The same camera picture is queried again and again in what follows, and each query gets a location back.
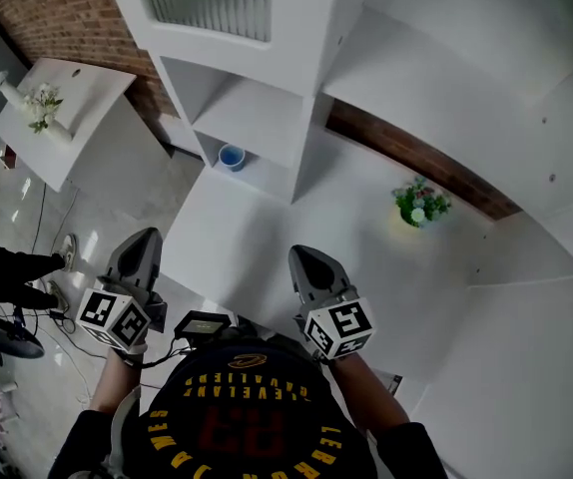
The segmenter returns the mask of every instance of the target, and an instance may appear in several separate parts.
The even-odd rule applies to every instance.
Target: blue bowl
[[[239,171],[245,165],[245,150],[226,144],[220,148],[218,158],[231,172]]]

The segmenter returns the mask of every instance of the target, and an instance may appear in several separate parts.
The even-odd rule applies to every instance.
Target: white floor
[[[67,233],[78,238],[79,257],[72,273],[58,271],[59,283],[72,306],[77,308],[82,293],[104,270],[112,250],[131,234],[156,227],[163,236],[169,230],[203,163],[175,153],[160,189],[151,193],[148,209],[141,220],[101,207],[92,197],[67,187],[57,194],[47,188],[40,233],[35,253],[49,253],[54,240]],[[36,235],[44,184],[19,161],[13,170],[0,163],[0,244],[14,251],[30,251]],[[59,226],[62,229],[57,235]],[[161,277],[156,289],[169,304],[164,335],[150,332],[147,360],[163,356],[169,348],[173,328],[187,310],[200,308],[203,299],[179,284]],[[3,306],[7,313],[11,306]],[[36,319],[27,317],[34,328]],[[102,371],[104,361],[89,357],[73,347],[47,316],[39,318],[37,336],[46,354],[38,360],[6,358],[0,379],[13,379],[18,389],[11,394],[13,409],[19,420],[8,425],[4,442],[15,463],[31,479],[47,476],[69,429],[84,409]],[[90,352],[104,355],[106,348],[81,329],[71,336]],[[146,371],[143,382],[162,385],[178,358]],[[143,405],[147,406],[157,390],[145,387]]]

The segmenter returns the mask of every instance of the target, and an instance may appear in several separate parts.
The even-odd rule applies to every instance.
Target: white countertop
[[[314,140],[316,183],[292,206],[205,169],[167,235],[161,271],[298,338],[287,253],[315,246],[343,263],[373,307],[377,334],[361,352],[370,365],[429,378],[464,315],[469,251],[490,223],[455,202],[443,221],[411,228],[390,192],[412,171],[326,132]]]
[[[72,73],[80,74],[72,78]],[[60,88],[63,103],[56,119],[73,136],[60,144],[45,134],[36,135],[27,119],[7,103],[0,114],[0,137],[16,154],[59,192],[94,131],[118,98],[136,79],[111,69],[56,59],[39,59],[18,86],[21,92],[49,83]]]

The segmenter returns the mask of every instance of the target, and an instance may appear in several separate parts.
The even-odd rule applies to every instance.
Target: red brick wall
[[[30,62],[52,57],[134,73],[127,97],[146,121],[177,115],[115,0],[0,0],[0,24]]]
[[[406,165],[494,220],[521,211],[504,194],[444,153],[348,103],[335,101],[326,127]]]

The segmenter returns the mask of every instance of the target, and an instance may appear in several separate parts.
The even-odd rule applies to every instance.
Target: shoe
[[[76,237],[74,235],[66,235],[60,250],[58,250],[58,255],[65,261],[63,271],[71,271],[74,268],[74,258],[77,251]]]
[[[63,291],[58,287],[58,284],[53,280],[49,280],[47,282],[47,294],[53,294],[58,298],[58,308],[52,308],[51,310],[55,310],[63,314],[69,310],[69,302],[65,298]]]

